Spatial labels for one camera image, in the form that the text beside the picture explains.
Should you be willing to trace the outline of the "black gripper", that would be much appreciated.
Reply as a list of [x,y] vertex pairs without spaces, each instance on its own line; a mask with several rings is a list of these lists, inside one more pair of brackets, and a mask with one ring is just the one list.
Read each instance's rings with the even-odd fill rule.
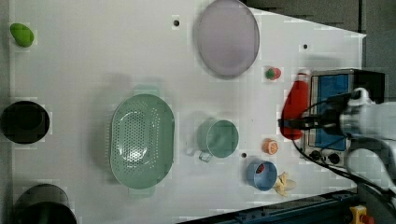
[[342,134],[340,117],[347,108],[350,93],[330,96],[324,101],[324,110],[304,119],[280,119],[279,127],[291,129],[322,129],[327,134]]

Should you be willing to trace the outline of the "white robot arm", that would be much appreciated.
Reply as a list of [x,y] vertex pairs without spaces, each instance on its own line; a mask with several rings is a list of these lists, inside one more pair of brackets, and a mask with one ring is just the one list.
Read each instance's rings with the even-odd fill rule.
[[376,154],[395,183],[394,102],[377,104],[366,89],[357,88],[300,109],[285,103],[278,126],[292,140],[297,132],[315,129],[349,138],[353,140],[351,150],[366,149]]

